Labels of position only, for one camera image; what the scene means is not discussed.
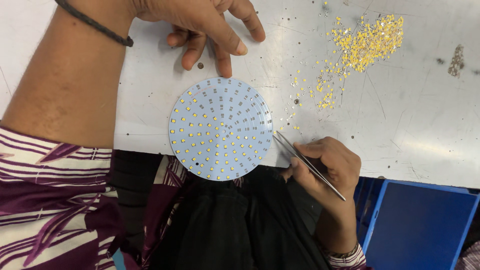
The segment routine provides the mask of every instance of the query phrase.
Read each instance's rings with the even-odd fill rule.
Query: blue crate
[[[375,270],[452,270],[480,195],[466,188],[361,177],[357,237]]]

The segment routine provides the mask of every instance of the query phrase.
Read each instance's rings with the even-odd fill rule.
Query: circular circuit board
[[[253,170],[272,141],[272,115],[248,84],[225,78],[201,81],[183,93],[168,124],[170,145],[189,171],[232,180]]]

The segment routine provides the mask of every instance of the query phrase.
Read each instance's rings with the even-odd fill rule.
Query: metal tweezers
[[[335,193],[344,201],[345,200],[345,197],[343,197],[340,192],[338,192],[337,189],[335,189],[332,184],[330,184],[330,182],[315,168],[315,166],[313,164],[310,163],[310,161],[304,156],[302,155],[302,153],[300,153],[294,146],[293,144],[291,144],[287,138],[285,138],[285,136],[283,136],[280,132],[277,131],[278,134],[280,134],[280,136],[282,136],[282,138],[288,143],[288,145],[294,150],[294,152],[292,152],[284,143],[282,143],[277,137],[275,137],[275,135],[273,135],[273,138],[275,140],[277,140],[281,145],[283,145],[283,147],[285,147],[285,149],[290,152],[290,154],[292,154],[293,156],[297,157],[298,159],[300,159],[301,161],[303,161],[303,163],[305,163],[305,165],[307,165],[308,169],[310,169],[310,171],[318,178],[322,179],[329,187],[331,187],[333,189],[333,191],[335,191]]]

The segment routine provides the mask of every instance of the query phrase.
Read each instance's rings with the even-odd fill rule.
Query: white work table
[[[263,43],[254,42],[241,21],[226,16],[249,48],[246,56],[232,57],[233,77],[265,98],[274,130],[283,126],[290,141],[337,138],[361,157],[361,176],[480,188],[478,1],[328,0],[328,18],[318,16],[324,14],[318,0],[253,4],[265,28]],[[52,0],[0,3],[0,115],[55,6]],[[318,111],[324,94],[315,91],[315,98],[307,92],[300,98],[302,107],[292,109],[300,87],[317,85],[324,63],[315,69],[312,64],[337,62],[339,54],[332,50],[338,47],[325,38],[332,22],[341,16],[344,26],[354,29],[364,12],[370,23],[379,15],[403,16],[401,48],[367,72],[353,71],[345,79],[345,91],[336,83],[340,108]],[[183,70],[185,48],[167,45],[170,29],[165,22],[133,22],[135,44],[127,48],[119,85],[116,149],[172,155],[167,129],[173,104],[188,87],[219,76],[211,46],[199,60],[203,69],[195,64],[191,71]],[[458,45],[463,46],[464,64],[454,77],[447,71]],[[290,85],[294,77],[299,81],[295,88]],[[287,166],[286,157],[272,142],[262,164]]]

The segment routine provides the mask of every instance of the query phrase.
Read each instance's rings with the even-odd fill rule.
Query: fingernail
[[[299,162],[297,161],[296,158],[290,158],[290,162],[292,162],[292,168],[295,168],[298,166]]]
[[[248,52],[247,46],[245,46],[245,44],[243,44],[243,42],[240,40],[240,43],[237,47],[237,53],[239,55],[245,55],[245,54],[247,54],[247,52]]]

